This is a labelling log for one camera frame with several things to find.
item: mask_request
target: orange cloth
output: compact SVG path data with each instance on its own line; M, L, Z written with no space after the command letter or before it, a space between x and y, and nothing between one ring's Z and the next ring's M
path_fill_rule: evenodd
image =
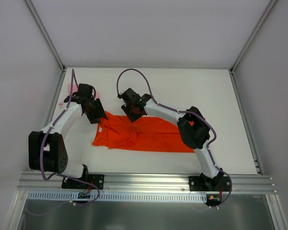
M178 128L158 117L143 116L131 123L127 116L106 112L108 120L101 119L92 145L109 149L194 152L181 140Z

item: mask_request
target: gray wall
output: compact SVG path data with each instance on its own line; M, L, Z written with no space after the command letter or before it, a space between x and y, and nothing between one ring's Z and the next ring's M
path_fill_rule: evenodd
M27 137L44 122L59 68L21 0L0 0L0 229L21 172Z
M65 65L207 69L232 67L269 1L32 0Z
M280 0L236 71L266 174L288 219L288 0Z

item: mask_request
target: white tabletop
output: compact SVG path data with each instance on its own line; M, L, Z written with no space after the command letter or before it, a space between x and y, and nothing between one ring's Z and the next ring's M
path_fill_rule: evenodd
M96 88L106 111L125 115L117 98L116 80L124 69L75 68L78 83ZM148 78L154 96L163 104L179 108L199 108L217 132L211 145L216 161L230 174L257 174L237 100L227 70L210 69L139 69ZM59 103L68 95L72 69L68 68L60 91ZM126 72L120 91L131 87L138 94L149 93L142 77ZM71 127L64 142L69 159L101 173L200 173L201 166L193 153L143 152L92 146L97 125L86 116Z

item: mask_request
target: purple cable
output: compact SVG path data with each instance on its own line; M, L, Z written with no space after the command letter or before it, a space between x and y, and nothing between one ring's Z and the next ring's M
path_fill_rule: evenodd
M144 75L142 72L140 72L140 71L137 70L137 69L129 68L129 69L125 69L122 73L120 73L119 77L117 78L117 82L116 82L116 91L117 91L117 95L118 95L118 96L119 96L119 94L120 94L120 93L119 93L119 80L120 80L121 76L122 76L125 72L127 72L127 71L129 71L129 70L136 71L137 73L139 73L139 74L144 78L144 80L146 81L148 90L149 90L149 94L150 94L150 96L152 97L152 100L153 100L158 106L161 106L161 107L163 107L163 108L165 108L165 109L168 109L168 110L171 110L171 111L174 111L174 112L177 112L177 113L194 115L194 116L196 116L198 119L200 119L202 122L204 122L205 125L207 125L207 126L210 128L210 130L213 132L214 137L212 138L211 141L209 141L209 142L207 143L207 146L206 146L206 147L207 147L207 150L208 150L208 153L209 153L209 157L211 158L211 161L212 161L213 165L214 165L221 173L225 174L225 175L229 178L229 181L230 181L230 190L229 190L229 193L228 193L227 197L226 197L225 200L222 202L222 204L223 204L223 203L228 199L228 197L230 196L230 194L231 194L231 192L232 192L232 180L231 180L230 175L229 175L227 172L223 171L222 169L220 169L220 168L216 165L215 159L213 158L213 155L212 155L212 153L211 153L211 151L210 151L210 149L209 149L210 144L213 143L213 142L216 140L216 131L215 131L215 129L212 128L212 126L211 126L204 118L202 118L201 116L199 116L198 114L196 114L196 113L194 113L194 112L192 112L192 111L178 111L177 109L174 109L174 108L172 108L172 107L169 107L169 106L166 106L166 105L163 105L163 104L158 103L157 100L155 99L155 97L153 96L153 92L152 92L152 90L151 90L151 88L150 88L150 84L149 84L149 82L148 82L148 79L145 77L145 75Z
M25 209L25 211L26 211L29 215L32 215L32 216L35 216L35 217L42 217L42 216L46 216L46 215L48 215L48 214L53 213L53 212L54 212L55 210L57 210L59 207L65 205L65 204L67 204L67 203L70 203L70 201L64 201L64 202L60 203L58 206L56 206L54 209L52 209L51 211L46 212L46 213L41 213L41 214L33 213L33 212L29 211L28 208L27 208L28 202L26 203L24 209Z
M73 87L73 80L75 81L77 87L78 87L78 84L77 84L77 80L76 80L76 76L75 76L75 72L74 72L74 69L72 69L72 80L71 80L71 91L70 91L70 96L69 96L69 99L68 99L68 103L66 105L66 109L69 108L70 106L70 103L71 103L71 100L72 100L72 87ZM40 148L40 153L39 153L39 166L40 166L40 171L41 171L41 174L42 174L42 177L45 181L49 180L51 177L53 177L54 175L57 175L57 176L61 176L61 177L67 177L67 176L64 176L62 174L59 174L59 173L52 173L49 177L46 177L45 175L45 171L44 171L44 164L43 164L43 155L44 155L44 146L45 146L45 142L46 142L46 139L49 135L49 133L51 132L51 130L53 129L52 127L55 126L55 124L60 120L60 118L64 115L64 113L66 112L66 109L64 109L60 114L59 116L54 120L54 122L52 123L52 126L49 127L48 131L46 132L46 134L44 135L44 138L42 140L42 143L41 143L41 148ZM89 186L92 186L94 187L96 190L97 190L97 197L95 197L93 200L90 200L88 201L87 203L84 203L84 204L77 204L76 203L76 206L86 206L86 205L89 205L93 202L95 202L99 197L100 197L100 190L98 189L98 187L92 183L88 183L88 182L85 182L85 181L81 181L79 179L76 179L76 178L73 178L73 177L68 177L69 179L71 180L74 180L74 181L77 181L77 182L80 182L80 183L83 183L83 184L87 184ZM27 208L25 209L26 212L30 215L33 215L33 216L45 216L45 215L48 215L49 213L55 211L56 209L58 209L59 207L61 207L62 205L66 204L66 203L69 203L69 201L66 201L66 202L63 202L61 203L60 205L58 205L54 210L48 212L48 213L43 213L43 214L35 214L35 213L32 213L30 212Z
M76 86L77 86L77 88L78 88L79 85L78 85L78 82L77 82L77 80L76 80L75 70L74 70L74 69L72 69L72 78L75 80L75 84L76 84Z

